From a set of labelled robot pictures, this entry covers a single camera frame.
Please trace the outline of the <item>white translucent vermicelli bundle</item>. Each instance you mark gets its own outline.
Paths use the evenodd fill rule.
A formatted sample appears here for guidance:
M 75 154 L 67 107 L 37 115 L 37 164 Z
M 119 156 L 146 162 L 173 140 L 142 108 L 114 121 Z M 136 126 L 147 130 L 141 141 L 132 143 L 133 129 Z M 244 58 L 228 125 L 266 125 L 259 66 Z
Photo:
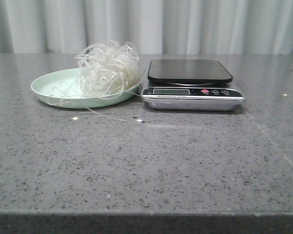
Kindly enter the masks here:
M 121 46 L 107 40 L 86 47 L 75 56 L 80 73 L 74 82 L 62 91 L 60 101 L 47 104 L 67 104 L 65 98 L 81 95 L 83 98 L 114 100 L 122 94 L 141 95 L 142 72 L 138 65 L 138 52 L 130 41 Z

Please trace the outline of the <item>black silver kitchen scale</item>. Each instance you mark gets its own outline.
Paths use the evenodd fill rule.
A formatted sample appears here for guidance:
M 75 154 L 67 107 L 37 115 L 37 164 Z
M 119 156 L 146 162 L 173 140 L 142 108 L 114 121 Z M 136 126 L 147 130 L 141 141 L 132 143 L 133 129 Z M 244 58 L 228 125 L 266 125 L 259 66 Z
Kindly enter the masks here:
M 230 88 L 233 76 L 216 60 L 154 59 L 147 78 L 141 96 L 152 109 L 232 111 L 245 101 Z

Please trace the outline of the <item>light green round plate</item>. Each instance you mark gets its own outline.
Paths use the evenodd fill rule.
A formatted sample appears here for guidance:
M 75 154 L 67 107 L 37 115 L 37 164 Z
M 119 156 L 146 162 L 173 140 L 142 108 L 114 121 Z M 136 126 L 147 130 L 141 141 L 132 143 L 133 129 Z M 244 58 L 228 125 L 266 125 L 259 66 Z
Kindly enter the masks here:
M 31 89 L 42 102 L 70 109 L 106 107 L 126 101 L 140 92 L 140 85 L 137 84 L 120 95 L 107 95 L 103 98 L 84 97 L 76 81 L 79 74 L 78 68 L 49 73 L 34 80 Z

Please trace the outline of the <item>white pleated curtain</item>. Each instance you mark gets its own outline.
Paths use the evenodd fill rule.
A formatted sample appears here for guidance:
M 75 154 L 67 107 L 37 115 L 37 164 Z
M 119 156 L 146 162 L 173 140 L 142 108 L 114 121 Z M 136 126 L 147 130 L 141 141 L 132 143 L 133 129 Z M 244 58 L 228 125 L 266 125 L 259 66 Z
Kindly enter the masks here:
M 293 0 L 0 0 L 0 53 L 293 54 Z

